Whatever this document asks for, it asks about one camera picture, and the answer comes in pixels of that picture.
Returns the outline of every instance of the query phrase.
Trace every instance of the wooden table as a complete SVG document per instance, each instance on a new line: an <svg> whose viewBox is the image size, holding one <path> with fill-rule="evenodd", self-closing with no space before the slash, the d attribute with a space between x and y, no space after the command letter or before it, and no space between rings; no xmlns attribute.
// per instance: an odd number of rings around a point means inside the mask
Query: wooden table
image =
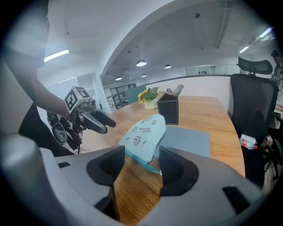
<svg viewBox="0 0 283 226"><path fill-rule="evenodd" d="M145 110L144 104L135 102L111 114L115 128L107 134L84 131L84 152L116 145L136 122L158 113ZM211 158L222 161L245 176L244 160L234 126L217 98L179 97L179 125L177 127L209 132ZM159 168L157 160L151 165ZM126 156L125 165L114 183L120 221L136 224L158 203L162 176L150 173Z"/></svg>

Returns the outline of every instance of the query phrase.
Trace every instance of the cartoon print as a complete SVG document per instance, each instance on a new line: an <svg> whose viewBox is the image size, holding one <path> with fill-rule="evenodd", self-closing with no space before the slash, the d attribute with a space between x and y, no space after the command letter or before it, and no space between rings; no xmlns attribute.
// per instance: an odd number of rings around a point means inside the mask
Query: cartoon print
<svg viewBox="0 0 283 226"><path fill-rule="evenodd" d="M149 116L149 117L143 119L143 120L141 121L141 123L143 124L145 121L148 122L148 121L150 121L151 119L152 119L152 116Z"/></svg>
<svg viewBox="0 0 283 226"><path fill-rule="evenodd" d="M134 145L137 146L141 141L141 137L140 136L136 136L134 139Z"/></svg>
<svg viewBox="0 0 283 226"><path fill-rule="evenodd" d="M133 129L132 129L132 132L135 132L138 128L135 126Z"/></svg>

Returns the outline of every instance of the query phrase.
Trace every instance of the mesh chair back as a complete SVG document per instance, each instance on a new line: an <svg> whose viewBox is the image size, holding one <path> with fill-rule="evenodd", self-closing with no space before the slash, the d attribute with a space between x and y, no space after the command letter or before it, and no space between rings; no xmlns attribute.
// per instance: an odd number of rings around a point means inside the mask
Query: mesh chair back
<svg viewBox="0 0 283 226"><path fill-rule="evenodd" d="M232 122L237 133L262 143L276 105L276 84L269 79L234 74L231 86L234 99Z"/></svg>

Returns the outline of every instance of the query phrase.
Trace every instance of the ceiling light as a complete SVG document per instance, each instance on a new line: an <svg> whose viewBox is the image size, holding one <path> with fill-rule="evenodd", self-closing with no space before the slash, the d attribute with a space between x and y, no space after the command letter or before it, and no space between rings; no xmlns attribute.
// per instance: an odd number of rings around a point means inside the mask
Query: ceiling light
<svg viewBox="0 0 283 226"><path fill-rule="evenodd" d="M246 46L239 53L242 53L242 52L246 51L247 49L248 49L248 47Z"/></svg>
<svg viewBox="0 0 283 226"><path fill-rule="evenodd" d="M115 81L119 81L119 80L121 80L121 79L122 79L121 76L117 76L116 79L115 79Z"/></svg>
<svg viewBox="0 0 283 226"><path fill-rule="evenodd" d="M267 28L267 30L260 35L260 38L263 38L265 35L267 35L269 32L271 32L272 29L273 29L273 27Z"/></svg>
<svg viewBox="0 0 283 226"><path fill-rule="evenodd" d="M68 49L67 49L67 50L64 50L64 51L61 51L61 52L58 52L58 53L56 53L56 54L53 54L53 55L51 55L51 56L45 57L45 58L44 58L44 62L49 61L49 60L51 60L51 59L53 59L53 58L56 58L56 57L58 57L58 56L67 54L67 53L69 53L69 50L68 50Z"/></svg>
<svg viewBox="0 0 283 226"><path fill-rule="evenodd" d="M137 67L142 67L146 65L146 61L145 60L138 60L137 61Z"/></svg>

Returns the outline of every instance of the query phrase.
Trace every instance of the fluorescent light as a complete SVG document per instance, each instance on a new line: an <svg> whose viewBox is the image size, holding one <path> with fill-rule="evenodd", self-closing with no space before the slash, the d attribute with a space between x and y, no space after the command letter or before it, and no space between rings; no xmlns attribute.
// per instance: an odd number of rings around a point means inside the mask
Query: fluorescent light
<svg viewBox="0 0 283 226"><path fill-rule="evenodd" d="M267 30L260 35L260 38L263 38L265 35L267 35L269 32L271 32L272 29L273 29L272 27L267 28Z"/></svg>
<svg viewBox="0 0 283 226"><path fill-rule="evenodd" d="M239 53L242 53L242 52L246 51L247 49L248 49L248 47L246 46Z"/></svg>
<svg viewBox="0 0 283 226"><path fill-rule="evenodd" d="M68 50L68 49L67 49L67 50L64 50L64 51L61 51L61 52L58 52L58 53L56 53L56 54L53 54L53 55L51 55L51 56L45 57L45 58L44 58L44 62L49 61L49 60L51 60L51 59L53 59L53 58L56 58L56 57L58 57L58 56L67 54L67 53L69 53L69 50Z"/></svg>
<svg viewBox="0 0 283 226"><path fill-rule="evenodd" d="M146 61L145 60L138 60L137 61L137 67L142 67L146 65Z"/></svg>

